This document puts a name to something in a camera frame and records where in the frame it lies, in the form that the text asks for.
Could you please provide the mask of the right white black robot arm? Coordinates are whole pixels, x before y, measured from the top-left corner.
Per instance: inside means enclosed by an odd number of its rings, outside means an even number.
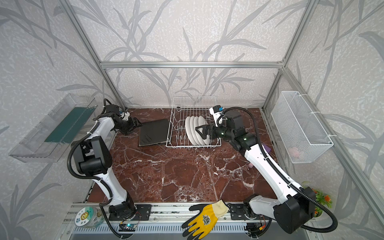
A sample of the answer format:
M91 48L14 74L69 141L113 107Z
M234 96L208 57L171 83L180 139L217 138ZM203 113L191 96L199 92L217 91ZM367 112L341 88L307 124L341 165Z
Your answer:
M222 139L249 161L264 177L276 195L276 199L253 196L244 202L250 218L263 215L275 220L288 234L299 228L317 232L330 233L337 229L336 216L316 200L315 192L303 188L294 181L266 152L260 139L258 129L248 133L242 116L237 115L235 107L223 109L216 105L210 108L214 123L198 126L195 129L202 138ZM314 228L306 223L314 218L315 208L323 210L332 220L329 227Z

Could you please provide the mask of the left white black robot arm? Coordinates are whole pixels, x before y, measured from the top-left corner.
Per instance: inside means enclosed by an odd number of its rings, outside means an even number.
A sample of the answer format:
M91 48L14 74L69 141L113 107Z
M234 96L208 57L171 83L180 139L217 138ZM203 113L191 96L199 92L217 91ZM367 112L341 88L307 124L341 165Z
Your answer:
M132 218L137 209L113 172L113 157L105 140L111 131L127 136L143 124L108 99L103 100L103 110L94 120L86 136L73 144L67 158L68 171L75 178L92 180L100 187L108 199L100 203L102 211L104 206L109 206L111 217Z

